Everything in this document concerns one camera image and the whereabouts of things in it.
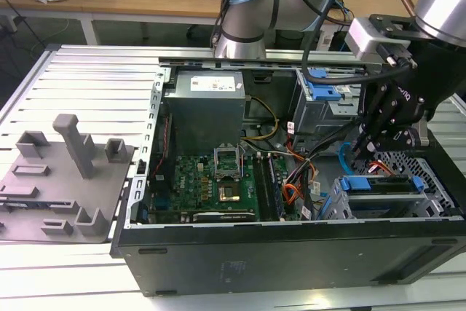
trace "green circuit board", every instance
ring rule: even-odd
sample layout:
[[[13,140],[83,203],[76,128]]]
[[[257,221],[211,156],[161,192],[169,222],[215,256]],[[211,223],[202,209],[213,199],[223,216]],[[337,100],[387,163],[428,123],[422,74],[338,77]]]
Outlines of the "green circuit board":
[[[169,210],[241,210],[255,213],[258,219],[252,161],[250,157],[244,159],[243,177],[239,181],[217,181],[213,156],[178,157]],[[225,168],[233,168],[233,164],[226,162]],[[239,198],[221,200],[219,188],[223,186],[233,186]]]
[[[165,199],[153,196],[151,208],[158,208],[157,212],[160,215],[173,214],[173,218],[178,218],[175,213],[180,212],[248,212],[254,213],[255,220],[260,221],[261,209],[258,196],[265,194],[258,192],[261,190],[256,186],[258,180],[254,178],[254,165],[257,166],[258,160],[251,156],[244,156],[243,161],[242,177],[235,181],[227,176],[221,179],[215,178],[213,155],[176,157],[170,196]],[[272,163],[277,185],[281,189],[283,181],[288,176],[286,162],[283,157],[274,157]],[[224,170],[235,169],[234,155],[224,155],[219,165]],[[266,181],[271,181],[271,179],[267,176]],[[270,191],[270,193],[275,193],[272,187]],[[283,203],[283,210],[284,220],[299,220],[300,214],[296,212],[294,205],[287,206]]]

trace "yellow wire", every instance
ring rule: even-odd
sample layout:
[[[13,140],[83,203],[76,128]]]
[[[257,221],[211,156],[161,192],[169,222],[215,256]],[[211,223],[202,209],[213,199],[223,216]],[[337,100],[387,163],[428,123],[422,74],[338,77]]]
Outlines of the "yellow wire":
[[[266,138],[269,138],[270,136],[273,136],[277,130],[278,130],[278,118],[277,116],[275,115],[275,113],[273,112],[273,110],[265,103],[263,102],[260,98],[257,98],[256,96],[251,96],[250,97],[252,100],[256,100],[258,101],[263,107],[266,108],[267,111],[270,112],[270,114],[274,117],[274,121],[275,121],[275,126],[274,128],[272,129],[272,131],[270,133],[268,133],[267,135],[263,135],[263,136],[249,136],[249,137],[245,137],[245,138],[242,138],[243,140],[255,140],[255,141],[259,141],[259,140],[264,140]]]

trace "blue cable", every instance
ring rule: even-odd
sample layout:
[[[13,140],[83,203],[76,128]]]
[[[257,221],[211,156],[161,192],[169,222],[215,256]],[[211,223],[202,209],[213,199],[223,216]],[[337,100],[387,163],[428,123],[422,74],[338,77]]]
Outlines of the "blue cable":
[[[335,1],[335,3],[343,10],[343,12],[344,12],[345,14],[348,14],[347,8],[344,7],[344,5],[343,5],[339,0]],[[344,46],[345,46],[346,44],[347,44],[346,42],[343,42],[343,45],[340,47],[340,50],[339,50],[339,51],[343,51]]]
[[[344,147],[349,146],[351,147],[351,144],[349,142],[345,142],[340,146],[340,150],[338,151],[338,160],[340,161],[341,167],[343,170],[346,172],[347,175],[354,175],[353,171],[351,168],[348,166],[346,161],[344,160]]]

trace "floor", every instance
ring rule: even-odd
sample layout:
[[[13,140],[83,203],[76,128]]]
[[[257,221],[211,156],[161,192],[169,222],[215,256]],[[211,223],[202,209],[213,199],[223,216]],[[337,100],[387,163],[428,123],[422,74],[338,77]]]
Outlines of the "floor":
[[[37,40],[25,23],[16,21],[18,30],[12,35],[0,27],[0,108],[42,53],[42,47],[36,45]],[[25,21],[45,44],[86,44],[77,20],[26,18]],[[103,45],[208,47],[212,31],[209,25],[199,25],[193,30],[191,38],[187,38],[189,25],[149,23],[149,38],[143,39],[139,23],[98,21],[96,26]],[[270,31],[265,36],[266,47],[297,50],[301,38],[299,32],[280,31],[276,34]]]

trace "motherboard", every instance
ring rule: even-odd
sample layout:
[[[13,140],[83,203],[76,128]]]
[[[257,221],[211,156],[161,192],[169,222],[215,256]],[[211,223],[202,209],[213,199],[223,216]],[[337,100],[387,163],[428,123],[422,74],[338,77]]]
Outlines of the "motherboard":
[[[281,193],[287,175],[283,157],[178,156],[171,190],[161,195],[154,189],[149,212],[163,223],[296,220]]]

